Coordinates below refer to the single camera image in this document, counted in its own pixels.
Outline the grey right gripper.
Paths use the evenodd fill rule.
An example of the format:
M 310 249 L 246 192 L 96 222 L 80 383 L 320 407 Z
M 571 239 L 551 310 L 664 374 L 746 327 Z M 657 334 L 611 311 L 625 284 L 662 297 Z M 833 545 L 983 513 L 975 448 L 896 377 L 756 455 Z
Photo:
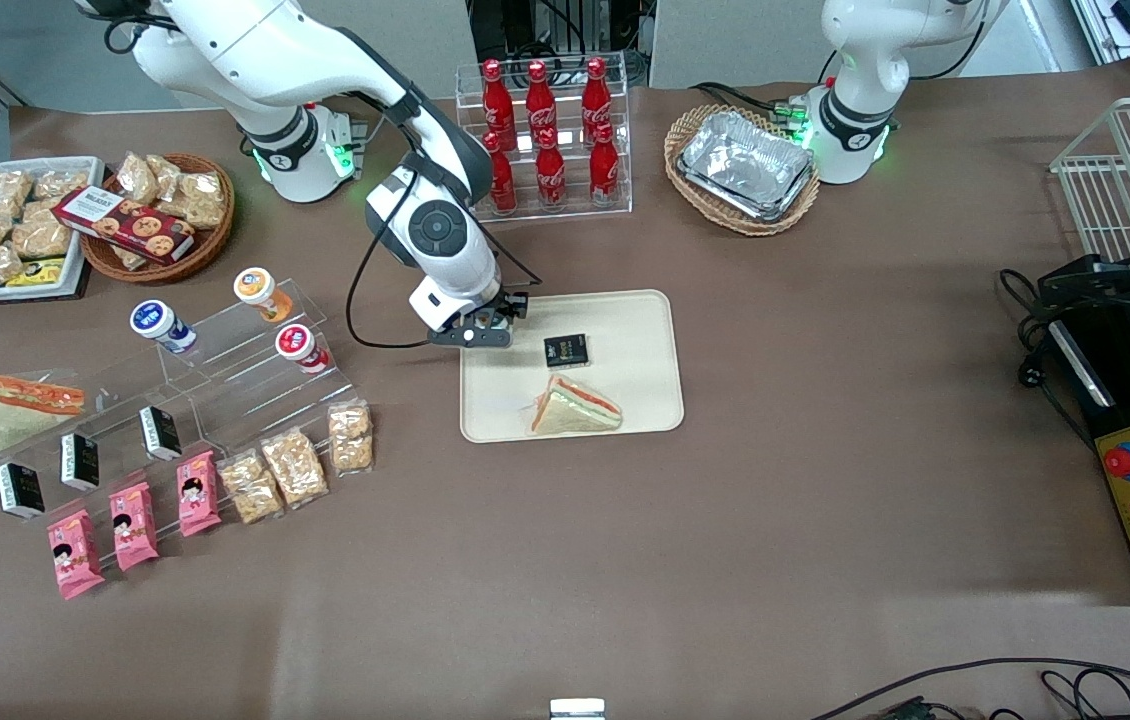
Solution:
M 506 327 L 528 314 L 528 293 L 505 293 L 504 274 L 493 270 L 488 281 L 478 281 L 473 293 L 443 290 L 432 275 L 425 275 L 418 287 L 410 293 L 410 307 L 419 316 L 428 331 L 446 332 L 457 319 L 472 315 L 484 309 L 484 326 Z

